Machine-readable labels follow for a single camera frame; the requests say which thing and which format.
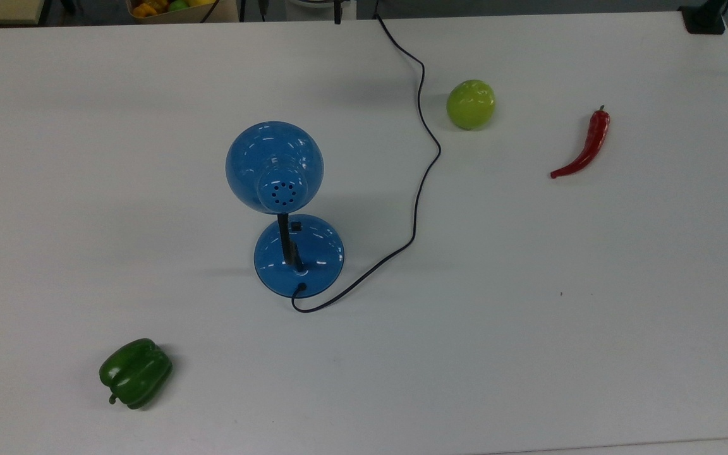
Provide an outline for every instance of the white table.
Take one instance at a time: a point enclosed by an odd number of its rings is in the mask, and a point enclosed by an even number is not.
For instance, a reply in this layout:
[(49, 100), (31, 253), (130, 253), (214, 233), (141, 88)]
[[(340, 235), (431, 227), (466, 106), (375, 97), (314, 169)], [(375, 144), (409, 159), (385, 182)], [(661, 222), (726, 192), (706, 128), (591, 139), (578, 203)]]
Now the white table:
[[(348, 254), (332, 291), (404, 242), (434, 150), (378, 23), (0, 30), (0, 453), (728, 438), (728, 35), (678, 13), (388, 24), (427, 63), (444, 156), (416, 244), (310, 316), (255, 277), (274, 217), (234, 198), (226, 149), (258, 121), (313, 135), (304, 211)], [(497, 93), (482, 131), (445, 117), (468, 78)], [(603, 152), (552, 181), (601, 104)], [(96, 374), (138, 337), (176, 363), (143, 412)]]
[(534, 453), (538, 453), (539, 455), (728, 455), (728, 440), (591, 447), (590, 449), (548, 450), (546, 452)]

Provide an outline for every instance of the black power cord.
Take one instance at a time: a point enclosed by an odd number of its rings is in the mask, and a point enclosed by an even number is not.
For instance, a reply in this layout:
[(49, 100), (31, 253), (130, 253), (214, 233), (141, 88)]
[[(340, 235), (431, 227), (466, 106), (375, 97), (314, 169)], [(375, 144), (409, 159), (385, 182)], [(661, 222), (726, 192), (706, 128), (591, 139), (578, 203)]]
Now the black power cord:
[(208, 18), (210, 18), (210, 15), (212, 14), (213, 9), (215, 9), (215, 6), (217, 6), (218, 2), (220, 2), (220, 0), (215, 0), (215, 2), (213, 3), (213, 6), (210, 7), (210, 11), (208, 11), (207, 14), (204, 15), (204, 18), (202, 18), (202, 20), (200, 20), (199, 23), (205, 23), (208, 20)]
[(359, 279), (357, 279), (355, 282), (353, 282), (352, 285), (349, 285), (344, 291), (341, 291), (337, 296), (333, 297), (331, 300), (327, 300), (327, 302), (322, 303), (319, 306), (316, 306), (314, 308), (300, 308), (297, 306), (296, 299), (297, 296), (300, 294), (300, 292), (305, 291), (307, 289), (307, 285), (304, 282), (301, 282), (300, 285), (298, 285), (297, 289), (294, 291), (294, 294), (291, 296), (291, 306), (294, 307), (295, 310), (299, 311), (300, 313), (314, 313), (315, 311), (319, 311), (322, 308), (327, 308), (330, 305), (333, 305), (333, 303), (340, 300), (342, 297), (346, 296), (348, 292), (352, 291), (353, 288), (359, 285), (362, 281), (367, 279), (370, 274), (378, 270), (378, 268), (381, 265), (386, 264), (390, 259), (397, 256), (402, 251), (406, 250), (410, 245), (413, 244), (415, 237), (417, 236), (417, 205), (420, 203), (420, 194), (423, 191), (423, 184), (425, 184), (425, 178), (428, 176), (428, 172), (431, 171), (431, 167), (434, 166), (435, 163), (437, 163), (437, 159), (440, 159), (440, 156), (442, 155), (442, 146), (440, 145), (440, 142), (437, 141), (437, 138), (434, 137), (434, 133), (431, 132), (431, 129), (428, 128), (428, 124), (425, 123), (425, 118), (423, 118), (423, 109), (420, 103), (420, 97), (423, 90), (423, 83), (425, 81), (425, 64), (422, 63), (422, 61), (418, 60), (417, 57), (410, 54), (406, 49), (402, 48), (400, 44), (398, 44), (397, 41), (395, 41), (395, 38), (392, 37), (392, 34), (389, 32), (389, 29), (387, 29), (386, 24), (384, 24), (384, 21), (381, 19), (381, 15), (378, 14), (378, 11), (376, 10), (375, 14), (373, 14), (373, 18), (378, 20), (378, 23), (381, 24), (381, 28), (384, 29), (384, 32), (387, 34), (387, 37), (390, 41), (392, 41), (393, 44), (395, 44), (395, 47), (401, 51), (403, 54), (407, 55), (407, 57), (411, 58), (412, 60), (416, 61), (420, 64), (421, 67), (421, 76), (420, 76), (420, 84), (417, 86), (417, 113), (420, 115), (420, 121), (423, 124), (423, 128), (425, 128), (425, 132), (428, 133), (428, 135), (431, 137), (431, 139), (434, 141), (434, 144), (437, 146), (437, 155), (434, 156), (434, 159), (432, 159), (431, 163), (428, 165), (427, 168), (425, 168), (425, 173), (423, 173), (423, 178), (420, 181), (420, 186), (417, 188), (417, 194), (415, 196), (415, 202), (414, 202), (414, 213), (412, 218), (412, 237), (409, 239), (408, 242), (406, 242), (406, 245), (403, 245), (401, 248), (398, 248), (398, 250), (393, 251), (392, 253), (388, 254), (384, 259), (381, 259), (377, 264), (373, 265), (370, 270), (366, 271), (364, 274), (362, 274)]

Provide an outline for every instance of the yellow pepper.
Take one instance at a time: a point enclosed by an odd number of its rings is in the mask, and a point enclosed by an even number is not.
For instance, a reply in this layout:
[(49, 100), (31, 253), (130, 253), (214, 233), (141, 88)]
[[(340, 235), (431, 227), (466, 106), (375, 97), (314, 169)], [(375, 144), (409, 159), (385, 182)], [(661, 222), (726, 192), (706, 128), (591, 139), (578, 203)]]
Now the yellow pepper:
[(154, 9), (153, 6), (148, 5), (147, 3), (142, 3), (134, 8), (131, 14), (135, 17), (143, 18), (158, 15), (159, 13), (156, 12), (156, 9)]

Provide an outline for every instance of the floor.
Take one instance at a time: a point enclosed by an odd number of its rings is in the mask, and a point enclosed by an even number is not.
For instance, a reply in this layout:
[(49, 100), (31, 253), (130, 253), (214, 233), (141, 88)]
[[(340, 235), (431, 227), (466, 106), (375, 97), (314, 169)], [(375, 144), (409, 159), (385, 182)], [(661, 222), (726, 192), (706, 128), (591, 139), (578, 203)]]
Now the floor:
[[(133, 24), (125, 0), (73, 0), (78, 11), (66, 14), (59, 0), (50, 2), (46, 16), (48, 26)], [(269, 0), (266, 20), (286, 19), (285, 2)], [(441, 17), (469, 15), (534, 15), (623, 11), (676, 11), (682, 5), (700, 5), (702, 0), (379, 0), (384, 18)], [(376, 0), (358, 0), (358, 18), (372, 17)], [(260, 22), (256, 0), (248, 0), (246, 21)]]

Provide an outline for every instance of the lamp base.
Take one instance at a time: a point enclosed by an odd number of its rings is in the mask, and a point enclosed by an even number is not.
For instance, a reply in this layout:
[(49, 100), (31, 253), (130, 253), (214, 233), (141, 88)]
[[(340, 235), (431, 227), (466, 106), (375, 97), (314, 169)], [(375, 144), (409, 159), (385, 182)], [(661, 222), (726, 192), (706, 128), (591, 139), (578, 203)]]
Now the lamp base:
[(297, 271), (294, 265), (286, 265), (280, 227), (273, 222), (260, 234), (255, 246), (255, 270), (260, 281), (285, 297), (291, 297), (304, 282), (307, 288), (300, 292), (300, 299), (315, 296), (329, 288), (344, 264), (344, 245), (336, 230), (321, 218), (291, 215), (289, 235), (300, 252), (303, 270)]

